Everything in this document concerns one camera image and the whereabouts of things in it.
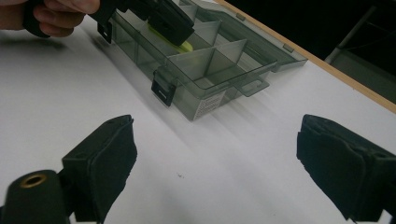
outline hand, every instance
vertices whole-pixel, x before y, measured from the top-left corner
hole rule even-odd
[[[0,0],[0,29],[20,30],[26,0]],[[63,37],[73,33],[85,14],[99,8],[99,0],[44,0],[44,5],[34,9],[40,29],[51,36]]]

